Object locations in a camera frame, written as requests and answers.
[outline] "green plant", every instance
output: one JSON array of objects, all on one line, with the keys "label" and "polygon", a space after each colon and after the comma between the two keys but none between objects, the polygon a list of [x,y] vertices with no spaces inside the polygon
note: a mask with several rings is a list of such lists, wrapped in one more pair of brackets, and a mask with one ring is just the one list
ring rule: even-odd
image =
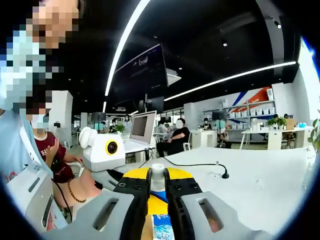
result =
[{"label": "green plant", "polygon": [[313,130],[311,132],[311,136],[308,138],[308,142],[312,143],[314,149],[317,151],[317,153],[320,153],[320,120],[316,119],[312,123]]},{"label": "green plant", "polygon": [[121,124],[121,125],[115,125],[115,130],[116,130],[117,132],[123,133],[123,132],[125,131],[125,129],[126,129],[126,127],[125,127],[123,124]]},{"label": "green plant", "polygon": [[287,124],[287,121],[284,117],[279,117],[278,120],[276,121],[276,123],[279,125],[279,126],[284,126]]},{"label": "green plant", "polygon": [[271,119],[269,119],[268,121],[266,121],[266,124],[268,125],[268,126],[272,126],[273,124],[275,124],[276,123],[276,120],[274,119],[274,118],[271,118]]}]

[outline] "lanyard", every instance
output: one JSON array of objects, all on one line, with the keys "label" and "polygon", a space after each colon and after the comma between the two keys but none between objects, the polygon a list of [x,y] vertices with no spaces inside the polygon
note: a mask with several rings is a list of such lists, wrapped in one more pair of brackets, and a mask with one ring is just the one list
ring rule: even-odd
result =
[{"label": "lanyard", "polygon": [[27,132],[26,132],[26,129],[25,129],[25,126],[24,126],[24,122],[22,121],[21,119],[21,122],[22,122],[22,127],[20,129],[20,137],[21,137],[21,140],[28,152],[28,155],[30,156],[31,160],[39,165],[41,165],[41,162],[39,161],[39,158],[38,156],[36,155],[36,152],[34,150],[34,148],[32,147],[31,145],[31,142],[28,138],[28,135],[27,135]]}]

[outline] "red t-shirt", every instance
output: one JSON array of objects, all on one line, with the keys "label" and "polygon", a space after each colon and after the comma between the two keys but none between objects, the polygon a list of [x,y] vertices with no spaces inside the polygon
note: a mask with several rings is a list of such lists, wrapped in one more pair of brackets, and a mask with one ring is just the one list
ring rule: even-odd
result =
[{"label": "red t-shirt", "polygon": [[[44,138],[34,136],[34,140],[40,155],[44,161],[46,161],[47,147],[55,145],[55,135],[47,131]],[[52,161],[51,170],[53,172],[53,180],[56,183],[66,183],[68,180],[75,178],[71,167],[64,161],[66,149],[59,143],[58,151]]]}]

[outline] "laptop screen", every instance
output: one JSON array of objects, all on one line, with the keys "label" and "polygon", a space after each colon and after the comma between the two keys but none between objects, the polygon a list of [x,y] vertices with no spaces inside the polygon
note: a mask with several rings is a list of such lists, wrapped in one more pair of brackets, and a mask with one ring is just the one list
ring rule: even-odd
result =
[{"label": "laptop screen", "polygon": [[156,114],[156,111],[151,111],[133,116],[130,138],[150,144]]}]

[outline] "robot camera lens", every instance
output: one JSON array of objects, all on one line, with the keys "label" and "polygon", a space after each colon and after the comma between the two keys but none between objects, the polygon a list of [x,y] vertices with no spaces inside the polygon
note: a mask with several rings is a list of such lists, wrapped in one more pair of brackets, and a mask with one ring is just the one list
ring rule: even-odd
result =
[{"label": "robot camera lens", "polygon": [[118,150],[118,144],[115,141],[112,141],[108,144],[108,152],[110,154],[115,154]]}]

